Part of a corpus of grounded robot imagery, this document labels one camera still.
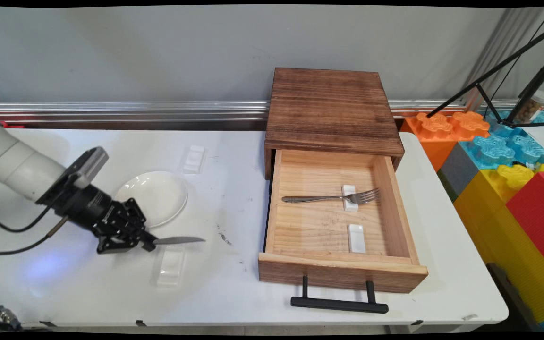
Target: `white plate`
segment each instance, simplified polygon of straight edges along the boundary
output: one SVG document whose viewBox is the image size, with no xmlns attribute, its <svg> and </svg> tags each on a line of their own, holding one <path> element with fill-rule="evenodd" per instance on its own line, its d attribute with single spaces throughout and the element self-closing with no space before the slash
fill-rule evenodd
<svg viewBox="0 0 544 340">
<path fill-rule="evenodd" d="M 184 207 L 188 189 L 184 181 L 166 171 L 147 172 L 125 183 L 114 200 L 134 198 L 146 216 L 145 226 L 155 228 L 172 220 Z"/>
</svg>

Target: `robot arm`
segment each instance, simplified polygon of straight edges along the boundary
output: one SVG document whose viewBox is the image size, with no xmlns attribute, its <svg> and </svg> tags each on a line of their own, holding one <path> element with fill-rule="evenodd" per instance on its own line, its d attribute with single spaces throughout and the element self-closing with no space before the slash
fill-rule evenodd
<svg viewBox="0 0 544 340">
<path fill-rule="evenodd" d="M 104 149 L 97 147 L 65 169 L 0 124 L 1 183 L 92 232 L 100 241 L 98 254 L 126 252 L 138 243 L 150 252 L 157 238 L 145 231 L 146 219 L 136 201 L 116 202 L 90 184 L 107 160 Z"/>
</svg>

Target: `jar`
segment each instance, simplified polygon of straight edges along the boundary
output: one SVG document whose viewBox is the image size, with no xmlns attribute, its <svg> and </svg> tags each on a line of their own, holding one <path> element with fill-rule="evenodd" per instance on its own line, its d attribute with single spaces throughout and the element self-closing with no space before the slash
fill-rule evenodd
<svg viewBox="0 0 544 340">
<path fill-rule="evenodd" d="M 544 91 L 536 91 L 522 106 L 522 109 L 516 114 L 516 121 L 520 124 L 528 124 L 535 120 L 536 116 L 544 108 Z"/>
</svg>

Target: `black tripod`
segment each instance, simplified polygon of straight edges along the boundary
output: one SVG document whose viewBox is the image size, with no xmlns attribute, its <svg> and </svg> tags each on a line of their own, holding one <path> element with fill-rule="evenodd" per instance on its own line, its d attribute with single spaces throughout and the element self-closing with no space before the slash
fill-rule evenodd
<svg viewBox="0 0 544 340">
<path fill-rule="evenodd" d="M 430 118 L 449 104 L 451 104 L 453 101 L 459 99 L 462 95 L 466 94 L 467 91 L 470 91 L 474 87 L 477 88 L 477 90 L 482 95 L 482 98 L 490 108 L 490 110 L 493 112 L 494 116 L 497 119 L 497 123 L 506 125 L 508 127 L 512 128 L 519 128 L 519 127 L 540 127 L 544 125 L 544 123 L 530 123 L 530 124 L 514 124 L 513 119 L 515 118 L 516 114 L 522 109 L 523 105 L 535 94 L 535 92 L 538 90 L 538 88 L 541 86 L 541 84 L 544 82 L 544 65 L 541 67 L 541 69 L 538 71 L 538 73 L 535 75 L 535 77 L 530 80 L 528 85 L 524 88 L 522 93 L 520 93 L 520 101 L 517 103 L 516 107 L 511 110 L 509 116 L 506 119 L 502 119 L 499 116 L 499 113 L 494 108 L 493 104 L 491 103 L 490 99 L 488 98 L 488 95 L 486 95 L 486 92 L 484 92 L 484 89 L 480 85 L 481 82 L 486 80 L 488 77 L 492 76 L 494 73 L 499 71 L 499 69 L 505 67 L 505 65 L 509 64 L 515 58 L 518 56 L 521 56 L 524 52 L 528 51 L 532 46 L 535 46 L 537 43 L 540 43 L 544 39 L 544 32 L 540 36 L 536 37 L 535 39 L 531 40 L 529 43 L 527 43 L 524 47 L 520 48 L 517 52 L 509 56 L 507 59 L 501 61 L 498 65 L 493 67 L 490 71 L 486 72 L 484 75 L 479 77 L 478 79 L 474 80 L 471 84 L 465 86 L 463 90 L 460 90 L 459 93 L 456 95 L 453 95 L 450 99 L 445 101 L 442 105 L 435 108 L 432 112 L 427 114 L 427 118 Z"/>
</svg>

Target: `white table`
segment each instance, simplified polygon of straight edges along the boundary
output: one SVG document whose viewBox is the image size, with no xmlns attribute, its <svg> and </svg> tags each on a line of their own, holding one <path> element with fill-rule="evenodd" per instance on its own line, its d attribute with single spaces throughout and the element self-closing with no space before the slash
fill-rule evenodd
<svg viewBox="0 0 544 340">
<path fill-rule="evenodd" d="M 301 287 L 260 282 L 257 254 L 264 242 L 268 181 L 263 132 L 101 131 L 9 129 L 22 141 L 68 166 L 84 151 L 103 146 L 108 163 L 93 184 L 112 194 L 132 177 L 170 170 L 188 183 L 180 215 L 153 230 L 158 237 L 194 235 L 178 288 L 158 288 L 158 250 L 97 255 L 97 239 L 68 223 L 23 254 L 0 256 L 0 303 L 23 322 L 58 326 L 135 325 L 466 325 L 469 331 L 508 316 L 505 305 L 421 144 L 400 133 L 406 153 L 399 187 L 422 265 L 429 276 L 410 294 L 376 293 L 387 314 L 298 308 Z M 182 175 L 189 145 L 207 149 L 202 174 Z M 43 210 L 0 184 L 0 221 L 24 226 Z M 54 213 L 22 234 L 0 229 L 0 250 L 42 237 L 59 221 Z M 221 234 L 231 243 L 226 243 Z M 310 297 L 366 301 L 365 291 L 309 288 Z"/>
</svg>

